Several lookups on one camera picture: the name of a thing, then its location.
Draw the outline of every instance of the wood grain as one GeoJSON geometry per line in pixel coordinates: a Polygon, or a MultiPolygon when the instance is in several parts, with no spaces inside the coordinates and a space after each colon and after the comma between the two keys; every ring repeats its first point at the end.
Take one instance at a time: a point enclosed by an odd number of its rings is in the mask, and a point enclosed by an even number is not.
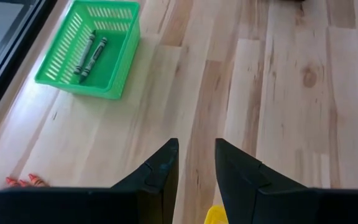
{"type": "Polygon", "coordinates": [[[119,101],[34,83],[57,5],[0,105],[0,189],[29,172],[109,187],[179,138],[174,223],[203,223],[222,203],[216,137],[307,186],[358,189],[358,0],[138,1],[119,101]]]}

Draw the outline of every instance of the yellow object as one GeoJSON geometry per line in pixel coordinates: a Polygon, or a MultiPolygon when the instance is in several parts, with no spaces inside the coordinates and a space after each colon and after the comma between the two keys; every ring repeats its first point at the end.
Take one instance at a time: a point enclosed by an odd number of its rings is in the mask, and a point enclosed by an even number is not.
{"type": "Polygon", "coordinates": [[[229,224],[224,207],[222,205],[212,206],[206,215],[204,224],[229,224]]]}

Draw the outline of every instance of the gray crayon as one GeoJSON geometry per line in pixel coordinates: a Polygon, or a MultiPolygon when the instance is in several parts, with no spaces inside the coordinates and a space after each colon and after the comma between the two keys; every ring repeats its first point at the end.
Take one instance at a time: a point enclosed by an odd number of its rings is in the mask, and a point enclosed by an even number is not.
{"type": "Polygon", "coordinates": [[[78,75],[80,74],[80,72],[82,70],[82,66],[85,63],[86,56],[88,56],[88,54],[89,54],[89,52],[91,50],[91,47],[92,47],[92,44],[94,42],[95,37],[96,37],[96,30],[92,31],[91,35],[89,36],[88,42],[86,43],[86,46],[84,48],[84,51],[83,51],[82,56],[80,58],[80,61],[78,62],[77,66],[74,69],[74,74],[78,74],[78,75]]]}
{"type": "Polygon", "coordinates": [[[100,56],[101,52],[103,51],[104,47],[106,46],[106,44],[107,44],[107,38],[103,37],[102,40],[100,41],[98,47],[94,51],[88,65],[82,71],[81,77],[80,77],[80,83],[83,82],[85,80],[85,78],[90,74],[90,72],[93,68],[93,65],[96,63],[96,60],[99,58],[99,56],[100,56]]]}

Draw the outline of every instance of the orange crayon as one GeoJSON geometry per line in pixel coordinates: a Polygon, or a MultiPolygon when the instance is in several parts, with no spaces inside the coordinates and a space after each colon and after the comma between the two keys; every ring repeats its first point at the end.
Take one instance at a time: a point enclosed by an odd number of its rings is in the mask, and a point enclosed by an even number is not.
{"type": "Polygon", "coordinates": [[[5,180],[10,187],[20,187],[20,184],[10,177],[6,177],[5,180]]]}
{"type": "Polygon", "coordinates": [[[49,187],[49,185],[47,185],[47,183],[45,183],[41,178],[37,177],[34,174],[29,174],[30,180],[31,180],[31,184],[34,187],[49,187]]]}
{"type": "Polygon", "coordinates": [[[24,180],[19,180],[19,184],[22,187],[31,187],[31,185],[27,181],[24,181],[24,180]]]}

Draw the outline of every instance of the green plastic basket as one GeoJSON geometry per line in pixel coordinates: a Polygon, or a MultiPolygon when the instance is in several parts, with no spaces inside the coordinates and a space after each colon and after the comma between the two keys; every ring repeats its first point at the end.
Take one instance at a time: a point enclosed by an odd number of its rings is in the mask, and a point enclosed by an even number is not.
{"type": "Polygon", "coordinates": [[[120,99],[140,39],[139,4],[74,1],[44,58],[35,82],[72,93],[120,99]],[[96,39],[84,67],[103,37],[108,42],[87,79],[73,73],[90,33],[96,39]]]}

